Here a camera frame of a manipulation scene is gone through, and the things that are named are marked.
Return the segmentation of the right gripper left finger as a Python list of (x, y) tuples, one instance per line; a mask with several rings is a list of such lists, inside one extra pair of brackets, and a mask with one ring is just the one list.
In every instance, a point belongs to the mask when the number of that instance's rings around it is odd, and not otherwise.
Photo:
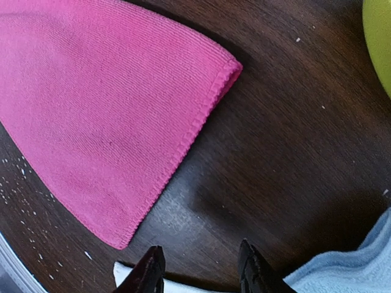
[(151, 246), (113, 293), (163, 293), (165, 270), (162, 246)]

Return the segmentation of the pink towel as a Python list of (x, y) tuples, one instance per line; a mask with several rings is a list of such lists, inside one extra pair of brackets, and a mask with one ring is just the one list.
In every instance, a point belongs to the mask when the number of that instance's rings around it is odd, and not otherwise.
[(129, 2), (1, 2), (1, 123), (54, 196), (119, 250), (242, 69)]

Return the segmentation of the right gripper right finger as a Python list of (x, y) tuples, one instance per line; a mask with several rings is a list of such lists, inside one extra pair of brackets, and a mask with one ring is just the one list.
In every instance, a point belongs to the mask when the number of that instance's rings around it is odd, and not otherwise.
[(247, 239), (239, 248), (238, 273), (240, 293), (295, 293)]

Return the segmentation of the light blue towel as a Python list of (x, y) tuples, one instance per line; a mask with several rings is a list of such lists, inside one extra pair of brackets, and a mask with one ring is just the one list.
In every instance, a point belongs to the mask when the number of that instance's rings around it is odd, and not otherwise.
[(296, 292), (390, 292), (390, 209), (357, 250), (319, 254), (283, 280)]

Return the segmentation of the cream white towel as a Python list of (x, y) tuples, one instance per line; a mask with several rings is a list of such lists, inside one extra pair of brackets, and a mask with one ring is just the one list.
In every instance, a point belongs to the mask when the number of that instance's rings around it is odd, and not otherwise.
[[(116, 261), (113, 268), (115, 286), (118, 288), (132, 272), (132, 268)], [(186, 284), (177, 283), (164, 279), (164, 293), (222, 293), (222, 291), (211, 291), (197, 288)]]

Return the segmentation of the lime green bowl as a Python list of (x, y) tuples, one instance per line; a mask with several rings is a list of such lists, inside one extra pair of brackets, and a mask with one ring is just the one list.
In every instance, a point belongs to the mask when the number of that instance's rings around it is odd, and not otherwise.
[(364, 0), (362, 22), (373, 67), (390, 97), (390, 0)]

